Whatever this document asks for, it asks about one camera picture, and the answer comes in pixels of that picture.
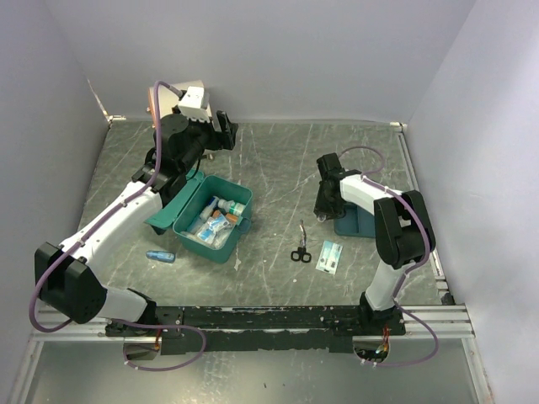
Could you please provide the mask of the teal divided tray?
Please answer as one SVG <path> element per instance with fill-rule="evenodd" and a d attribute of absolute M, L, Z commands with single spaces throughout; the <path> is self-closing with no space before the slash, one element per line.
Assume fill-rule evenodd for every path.
<path fill-rule="evenodd" d="M 376 237 L 375 217 L 359 206 L 344 206 L 344 216 L 334 220 L 334 232 L 342 237 Z"/>

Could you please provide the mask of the black scissors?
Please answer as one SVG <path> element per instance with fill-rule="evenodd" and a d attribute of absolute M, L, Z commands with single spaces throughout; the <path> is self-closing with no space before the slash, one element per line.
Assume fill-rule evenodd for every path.
<path fill-rule="evenodd" d="M 293 262 L 310 263 L 312 261 L 312 255 L 307 250 L 307 231 L 303 220 L 300 220 L 299 227 L 301 230 L 300 243 L 299 246 L 291 252 L 291 260 Z"/>

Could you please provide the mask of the teal medicine kit box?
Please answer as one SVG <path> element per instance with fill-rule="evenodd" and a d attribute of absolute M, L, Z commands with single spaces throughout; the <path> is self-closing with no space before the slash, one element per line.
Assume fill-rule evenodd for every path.
<path fill-rule="evenodd" d="M 146 223 L 159 235 L 172 231 L 186 250 L 225 263 L 251 228 L 252 208 L 250 189 L 190 170 L 186 185 Z"/>

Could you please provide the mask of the white disinfectant bottle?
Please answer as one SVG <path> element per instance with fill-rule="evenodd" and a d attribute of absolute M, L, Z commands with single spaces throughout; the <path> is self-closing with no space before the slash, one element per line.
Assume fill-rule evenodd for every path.
<path fill-rule="evenodd" d="M 219 199 L 217 206 L 220 210 L 226 212 L 227 214 L 235 216 L 242 216 L 245 210 L 245 205 L 235 200 Z"/>

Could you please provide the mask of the brown bottle orange cap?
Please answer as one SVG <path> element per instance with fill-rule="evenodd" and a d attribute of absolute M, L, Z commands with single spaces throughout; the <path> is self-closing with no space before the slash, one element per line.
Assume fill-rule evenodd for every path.
<path fill-rule="evenodd" d="M 227 226 L 230 228 L 233 228 L 234 226 L 236 226 L 240 221 L 239 216 L 233 215 L 231 213 L 226 213 L 224 217 L 226 219 Z"/>

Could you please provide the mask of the clear gauze packet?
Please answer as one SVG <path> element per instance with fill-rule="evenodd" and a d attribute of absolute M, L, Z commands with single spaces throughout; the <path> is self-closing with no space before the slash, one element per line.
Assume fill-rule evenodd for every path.
<path fill-rule="evenodd" d="M 206 247 L 220 249 L 225 245 L 232 229 L 233 226 L 228 221 L 210 218 L 194 233 L 183 231 L 181 235 Z"/>

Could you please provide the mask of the blue white wipes packet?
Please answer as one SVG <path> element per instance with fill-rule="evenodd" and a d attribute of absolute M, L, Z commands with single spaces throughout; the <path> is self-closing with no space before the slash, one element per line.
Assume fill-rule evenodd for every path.
<path fill-rule="evenodd" d="M 199 241 L 211 245 L 220 233 L 228 229 L 231 228 L 227 226 L 224 215 L 219 213 L 217 216 L 212 216 L 206 221 L 196 233 L 196 237 Z"/>

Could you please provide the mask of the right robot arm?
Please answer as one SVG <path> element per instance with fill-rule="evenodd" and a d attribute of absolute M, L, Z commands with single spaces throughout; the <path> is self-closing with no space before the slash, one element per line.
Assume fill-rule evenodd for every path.
<path fill-rule="evenodd" d="M 359 329 L 376 334 L 398 313 L 397 296 L 410 272 L 422 266 L 435 248 L 424 198 L 417 190 L 383 186 L 358 170 L 345 170 L 336 153 L 317 159 L 320 174 L 314 214 L 326 220 L 344 217 L 356 205 L 374 217 L 375 276 L 360 298 Z"/>

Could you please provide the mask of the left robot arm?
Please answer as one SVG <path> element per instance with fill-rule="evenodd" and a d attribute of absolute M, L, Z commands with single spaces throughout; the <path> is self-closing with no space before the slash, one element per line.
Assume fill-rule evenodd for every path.
<path fill-rule="evenodd" d="M 58 245 L 43 243 L 35 251 L 35 290 L 29 319 L 42 301 L 84 324 L 96 317 L 126 325 L 139 336 L 157 325 L 157 304 L 132 289 L 107 288 L 95 271 L 134 228 L 169 205 L 188 183 L 187 175 L 206 151 L 232 150 L 238 125 L 219 111 L 214 120 L 198 122 L 181 113 L 167 114 L 156 125 L 153 146 L 143 165 L 120 195 L 82 230 Z"/>

